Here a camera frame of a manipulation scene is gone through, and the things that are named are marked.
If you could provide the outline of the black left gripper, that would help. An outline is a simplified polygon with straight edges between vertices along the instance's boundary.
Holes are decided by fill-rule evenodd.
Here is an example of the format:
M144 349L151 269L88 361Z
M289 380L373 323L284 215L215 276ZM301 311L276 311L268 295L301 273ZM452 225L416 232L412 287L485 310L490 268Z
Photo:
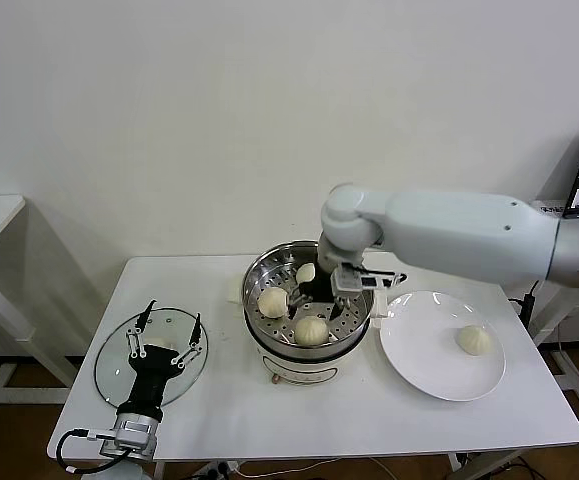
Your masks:
M138 315L133 326L126 331L129 365L136 373L136 377L127 400L118 406L117 415L162 415L161 406L167 382L183 372L188 357L195 358L200 353L202 332L200 313L195 317L185 352L179 354L164 347L145 348L144 331L155 304L156 300L152 299Z

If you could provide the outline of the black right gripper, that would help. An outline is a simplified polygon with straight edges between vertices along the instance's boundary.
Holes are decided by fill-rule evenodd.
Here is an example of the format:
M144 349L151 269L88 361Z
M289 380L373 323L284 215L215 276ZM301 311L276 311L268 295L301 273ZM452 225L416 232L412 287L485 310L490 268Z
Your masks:
M297 286L287 297L287 317L293 319L304 304L314 302L332 303L329 321L334 321L341 315L348 316L355 310L355 299L350 297L334 296L331 286L331 274L324 271L319 265L305 263L296 272Z

